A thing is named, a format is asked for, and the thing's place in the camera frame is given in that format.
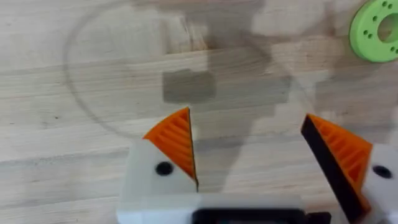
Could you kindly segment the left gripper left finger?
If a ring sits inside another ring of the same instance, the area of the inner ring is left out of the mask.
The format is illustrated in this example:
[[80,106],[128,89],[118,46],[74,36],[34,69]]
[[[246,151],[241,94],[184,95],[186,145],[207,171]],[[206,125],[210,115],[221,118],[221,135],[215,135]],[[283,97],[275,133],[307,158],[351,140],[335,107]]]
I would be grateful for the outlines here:
[[190,194],[197,190],[190,109],[186,107],[133,141],[121,198]]

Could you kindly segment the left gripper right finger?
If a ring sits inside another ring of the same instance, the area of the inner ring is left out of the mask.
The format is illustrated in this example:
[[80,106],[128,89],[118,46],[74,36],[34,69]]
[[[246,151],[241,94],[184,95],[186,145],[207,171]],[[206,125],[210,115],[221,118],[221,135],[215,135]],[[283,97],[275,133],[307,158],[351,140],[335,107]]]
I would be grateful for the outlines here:
[[301,133],[347,223],[397,223],[397,148],[307,114]]

